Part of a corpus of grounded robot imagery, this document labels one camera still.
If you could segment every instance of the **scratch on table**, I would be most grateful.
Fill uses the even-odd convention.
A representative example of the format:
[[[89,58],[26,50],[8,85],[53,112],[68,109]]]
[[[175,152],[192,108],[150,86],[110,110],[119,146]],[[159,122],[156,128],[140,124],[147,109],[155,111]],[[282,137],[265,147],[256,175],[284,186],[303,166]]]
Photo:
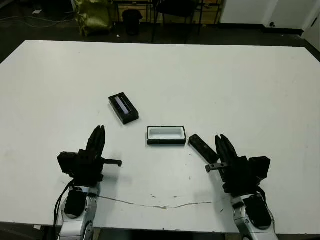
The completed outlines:
[[[133,203],[133,202],[129,202],[129,201],[122,201],[122,200],[118,200],[118,199],[107,197],[107,196],[98,196],[98,197],[102,198],[102,199],[116,201],[116,202],[123,203],[123,204],[134,205],[134,206],[138,206],[138,207],[167,210],[167,209],[179,209],[179,208],[192,206],[192,205],[215,204],[215,203],[223,201],[225,198],[228,198],[229,196],[225,196],[225,197],[223,197],[217,201],[213,201],[213,202],[212,201],[190,202],[190,203],[186,203],[186,204],[178,205],[178,206],[152,206],[152,205],[137,204],[137,203]]]

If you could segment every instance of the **green bag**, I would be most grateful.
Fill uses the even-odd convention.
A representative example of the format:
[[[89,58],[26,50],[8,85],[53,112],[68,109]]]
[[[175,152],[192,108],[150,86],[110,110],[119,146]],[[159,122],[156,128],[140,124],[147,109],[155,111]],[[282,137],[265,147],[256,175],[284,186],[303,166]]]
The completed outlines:
[[[82,35],[110,31],[108,0],[75,0],[75,20]]]

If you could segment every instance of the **black chair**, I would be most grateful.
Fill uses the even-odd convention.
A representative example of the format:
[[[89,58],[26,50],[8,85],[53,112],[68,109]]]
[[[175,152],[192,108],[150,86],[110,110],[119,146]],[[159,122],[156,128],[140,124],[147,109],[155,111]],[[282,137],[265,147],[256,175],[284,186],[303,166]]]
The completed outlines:
[[[199,0],[152,0],[154,9],[154,22],[151,42],[153,43],[155,39],[158,14],[160,13],[162,14],[163,24],[165,23],[165,14],[184,18],[184,24],[187,23],[187,18],[190,18],[190,28],[187,31],[184,40],[184,44],[186,44],[189,34],[192,31],[192,22],[194,19],[198,2]]]

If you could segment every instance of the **black trash can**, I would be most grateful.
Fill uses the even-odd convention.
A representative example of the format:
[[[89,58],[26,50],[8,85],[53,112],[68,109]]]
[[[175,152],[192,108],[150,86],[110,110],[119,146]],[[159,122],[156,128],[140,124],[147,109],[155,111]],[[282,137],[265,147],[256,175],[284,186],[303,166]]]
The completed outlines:
[[[142,15],[138,10],[125,10],[122,13],[123,22],[125,25],[126,33],[130,36],[139,34],[139,24]]]

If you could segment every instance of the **white foam insert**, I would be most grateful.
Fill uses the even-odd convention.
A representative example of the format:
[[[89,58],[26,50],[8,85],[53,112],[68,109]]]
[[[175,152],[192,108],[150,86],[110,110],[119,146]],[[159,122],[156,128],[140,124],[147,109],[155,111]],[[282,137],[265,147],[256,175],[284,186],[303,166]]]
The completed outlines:
[[[148,139],[184,139],[184,128],[181,126],[152,126],[148,128]]]

